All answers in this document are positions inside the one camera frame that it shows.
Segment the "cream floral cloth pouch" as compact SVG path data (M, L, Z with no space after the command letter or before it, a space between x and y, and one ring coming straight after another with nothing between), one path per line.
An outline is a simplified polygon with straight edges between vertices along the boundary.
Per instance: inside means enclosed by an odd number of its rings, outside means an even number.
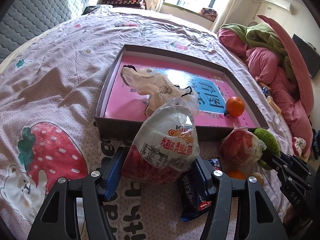
M193 115L196 115L199 110L195 90L190 86L181 88L179 85L173 84L166 74L124 65L120 75L127 86L133 88L139 95L148 96L148 105L145 110L147 117L151 116L168 100L174 98L182 99Z

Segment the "orange tangerine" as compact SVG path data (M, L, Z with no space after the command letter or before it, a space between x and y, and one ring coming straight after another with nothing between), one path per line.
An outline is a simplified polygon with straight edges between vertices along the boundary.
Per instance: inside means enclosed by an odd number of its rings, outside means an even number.
M231 170L226 173L230 178L246 180L247 176L240 170Z
M237 96L232 96L226 101L225 110L226 114L237 118L245 111L244 101Z

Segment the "white egg toy packet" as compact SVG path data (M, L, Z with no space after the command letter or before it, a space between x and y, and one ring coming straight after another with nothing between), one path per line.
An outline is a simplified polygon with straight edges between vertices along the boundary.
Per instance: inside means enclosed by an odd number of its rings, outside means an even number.
M189 170L199 153L193 114L182 99L173 98L143 122L121 174L141 183L170 184Z

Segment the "yellow biscuit packet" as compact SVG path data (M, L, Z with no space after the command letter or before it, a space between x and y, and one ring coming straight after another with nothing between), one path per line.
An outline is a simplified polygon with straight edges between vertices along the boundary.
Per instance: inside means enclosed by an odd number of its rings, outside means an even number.
M278 107L278 105L274 102L273 98L271 96L267 97L267 101L269 105L274 109L277 115L281 115L281 109Z

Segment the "folded cloth on windowsill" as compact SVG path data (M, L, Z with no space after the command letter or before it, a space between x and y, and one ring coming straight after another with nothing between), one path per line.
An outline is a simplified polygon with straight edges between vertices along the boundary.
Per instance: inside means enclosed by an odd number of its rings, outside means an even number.
M200 15L202 15L204 18L214 22L216 18L218 17L218 13L213 8L202 8L200 10Z

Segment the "pink floral bed quilt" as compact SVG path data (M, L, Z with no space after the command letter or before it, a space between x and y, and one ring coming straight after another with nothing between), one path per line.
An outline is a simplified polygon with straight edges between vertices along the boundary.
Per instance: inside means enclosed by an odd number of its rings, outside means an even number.
M94 120L104 81L125 44L171 50L229 69L281 150L291 133L243 62L203 27L158 12L98 9L33 38L1 63L1 218L26 239L59 177L82 178L126 140L101 139Z

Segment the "dark cardboard box tray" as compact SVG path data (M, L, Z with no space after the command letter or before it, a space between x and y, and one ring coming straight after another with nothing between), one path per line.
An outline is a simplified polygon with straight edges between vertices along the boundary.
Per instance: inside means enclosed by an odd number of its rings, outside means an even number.
M171 97L181 97L192 111L200 141L222 139L236 127L267 128L256 103L227 68L173 51L125 45L99 97L95 122L100 136L133 139Z

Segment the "tan walnut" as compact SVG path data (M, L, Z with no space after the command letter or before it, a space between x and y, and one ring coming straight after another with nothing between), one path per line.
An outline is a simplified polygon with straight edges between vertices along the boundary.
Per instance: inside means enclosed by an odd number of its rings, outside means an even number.
M262 187L264 186L264 176L262 174L254 172L251 176L255 177Z

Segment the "grey quilted headboard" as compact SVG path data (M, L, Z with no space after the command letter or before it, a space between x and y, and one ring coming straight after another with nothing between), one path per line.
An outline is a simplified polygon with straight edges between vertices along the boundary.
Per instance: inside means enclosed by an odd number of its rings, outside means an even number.
M15 0L1 19L1 61L16 48L82 14L90 0Z

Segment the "dark cookie snack packet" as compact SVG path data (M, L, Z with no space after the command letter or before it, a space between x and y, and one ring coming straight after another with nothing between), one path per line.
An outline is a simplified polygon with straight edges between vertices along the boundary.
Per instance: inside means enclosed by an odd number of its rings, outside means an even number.
M178 191L182 202L180 219L184 222L191 221L209 211L212 202L209 200L207 177L203 175L202 166L198 157L191 168L184 172L177 181Z

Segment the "red egg toy packet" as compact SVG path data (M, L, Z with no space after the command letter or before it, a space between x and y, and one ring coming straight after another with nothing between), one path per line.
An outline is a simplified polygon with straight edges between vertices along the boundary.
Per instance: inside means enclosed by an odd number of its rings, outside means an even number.
M248 127L234 127L222 140L219 149L223 170L239 170L249 175L255 170L266 149L266 144L250 132Z

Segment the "pink crumpled blanket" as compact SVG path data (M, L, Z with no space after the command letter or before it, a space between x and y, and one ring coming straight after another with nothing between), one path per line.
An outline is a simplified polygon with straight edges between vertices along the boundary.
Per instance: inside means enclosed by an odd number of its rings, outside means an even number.
M249 48L236 55L244 59L249 73L258 83L263 82L272 89L271 96L281 109L292 137L306 141L301 158L307 161L313 139L311 124L301 102L293 97L298 87L287 78L285 70L280 66L280 58L262 47Z

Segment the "small biscuit packet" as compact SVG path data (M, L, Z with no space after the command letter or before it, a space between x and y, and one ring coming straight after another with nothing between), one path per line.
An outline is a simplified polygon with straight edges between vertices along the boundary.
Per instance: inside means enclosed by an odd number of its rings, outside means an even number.
M268 90L269 92L272 92L272 89L268 85L264 84L263 82L259 82L259 85L262 88L265 88L266 90Z

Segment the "floral scrunchie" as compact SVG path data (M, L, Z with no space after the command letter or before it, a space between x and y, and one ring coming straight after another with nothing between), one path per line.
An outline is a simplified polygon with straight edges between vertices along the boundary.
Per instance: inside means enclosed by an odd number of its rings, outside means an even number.
M306 147L306 141L303 138L293 137L292 138L292 148L294 154L297 157L301 157L304 148Z

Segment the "pink quilted cushion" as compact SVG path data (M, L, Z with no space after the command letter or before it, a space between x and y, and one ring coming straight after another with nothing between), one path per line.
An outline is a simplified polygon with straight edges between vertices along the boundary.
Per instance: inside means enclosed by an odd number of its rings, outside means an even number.
M304 107L306 114L309 115L314 107L313 88L308 68L302 57L302 54L300 53L300 50L296 46L293 39L289 36L287 31L278 22L264 15L257 16L274 30L283 43L298 83L301 104Z

